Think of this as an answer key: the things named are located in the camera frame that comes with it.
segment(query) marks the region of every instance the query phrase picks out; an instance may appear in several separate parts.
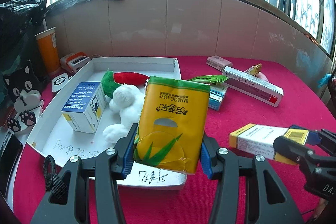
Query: blue and white medicine box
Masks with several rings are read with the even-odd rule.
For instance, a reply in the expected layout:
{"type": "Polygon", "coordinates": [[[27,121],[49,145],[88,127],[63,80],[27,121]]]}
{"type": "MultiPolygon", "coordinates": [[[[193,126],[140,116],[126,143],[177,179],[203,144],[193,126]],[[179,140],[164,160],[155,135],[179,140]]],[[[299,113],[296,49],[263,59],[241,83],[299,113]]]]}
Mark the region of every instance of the blue and white medicine box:
{"type": "Polygon", "coordinates": [[[209,108],[219,111],[226,91],[227,91],[227,86],[220,85],[220,84],[210,85],[209,108]]]}
{"type": "Polygon", "coordinates": [[[81,82],[62,108],[62,114],[73,130],[95,133],[106,106],[100,82],[81,82]]]}

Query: orange strap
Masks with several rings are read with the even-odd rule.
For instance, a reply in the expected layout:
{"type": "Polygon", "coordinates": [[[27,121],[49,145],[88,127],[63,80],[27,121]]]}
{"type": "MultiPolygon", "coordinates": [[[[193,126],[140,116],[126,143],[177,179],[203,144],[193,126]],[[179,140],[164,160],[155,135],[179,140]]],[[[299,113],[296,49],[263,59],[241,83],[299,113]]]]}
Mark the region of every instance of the orange strap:
{"type": "Polygon", "coordinates": [[[69,66],[68,62],[69,62],[70,60],[75,59],[75,58],[78,57],[78,56],[81,56],[81,55],[88,57],[84,52],[78,52],[78,53],[75,53],[74,55],[69,56],[69,57],[65,60],[65,64],[66,64],[67,67],[70,69],[70,71],[72,71],[72,73],[74,73],[74,71],[73,71],[73,69],[69,66]]]}

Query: white and orange device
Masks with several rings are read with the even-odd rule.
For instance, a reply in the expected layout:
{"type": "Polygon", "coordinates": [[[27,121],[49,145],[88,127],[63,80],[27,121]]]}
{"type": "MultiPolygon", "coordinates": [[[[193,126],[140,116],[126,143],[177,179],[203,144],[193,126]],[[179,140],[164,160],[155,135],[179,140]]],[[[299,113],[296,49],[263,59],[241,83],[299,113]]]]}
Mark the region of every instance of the white and orange device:
{"type": "Polygon", "coordinates": [[[62,68],[75,74],[91,60],[84,52],[70,53],[60,59],[62,68]]]}

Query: table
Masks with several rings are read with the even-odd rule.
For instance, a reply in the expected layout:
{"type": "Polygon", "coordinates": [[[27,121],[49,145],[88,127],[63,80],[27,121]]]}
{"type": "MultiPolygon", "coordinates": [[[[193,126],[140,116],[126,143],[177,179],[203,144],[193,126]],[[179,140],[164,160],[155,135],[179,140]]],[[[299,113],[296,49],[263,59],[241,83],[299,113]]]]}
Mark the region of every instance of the table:
{"type": "MultiPolygon", "coordinates": [[[[198,75],[217,75],[220,72],[206,65],[206,57],[177,57],[182,79],[198,75]]],[[[295,74],[278,63],[250,59],[226,58],[234,68],[246,70],[262,63],[262,72],[268,80],[283,88],[284,97],[277,108],[253,97],[229,89],[220,111],[209,109],[205,131],[216,138],[223,147],[228,147],[228,136],[232,131],[248,124],[265,124],[289,127],[297,124],[309,129],[326,128],[336,132],[336,121],[315,93],[295,74]]],[[[42,96],[48,97],[49,91],[42,96]]],[[[314,147],[320,155],[325,153],[314,147]]],[[[16,173],[14,185],[14,212],[23,224],[28,224],[44,195],[42,172],[44,158],[30,146],[25,146],[16,173]]],[[[270,161],[300,212],[315,208],[318,198],[303,189],[305,178],[298,166],[270,161]]],[[[237,223],[244,221],[245,182],[240,178],[239,210],[237,223]]],[[[195,175],[189,175],[184,189],[159,191],[119,187],[120,200],[128,224],[207,223],[214,200],[216,181],[209,181],[199,164],[195,175]]],[[[91,223],[97,224],[95,213],[94,181],[90,183],[91,223]]]]}

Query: tiled wall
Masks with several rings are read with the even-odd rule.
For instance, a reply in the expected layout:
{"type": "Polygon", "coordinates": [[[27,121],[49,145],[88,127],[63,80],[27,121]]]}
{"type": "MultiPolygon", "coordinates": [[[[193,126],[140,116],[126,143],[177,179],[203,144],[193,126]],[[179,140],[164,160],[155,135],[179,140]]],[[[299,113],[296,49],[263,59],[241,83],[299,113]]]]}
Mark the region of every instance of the tiled wall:
{"type": "Polygon", "coordinates": [[[331,60],[305,35],[239,0],[92,0],[48,17],[59,56],[220,55],[278,62],[314,92],[331,60]]]}

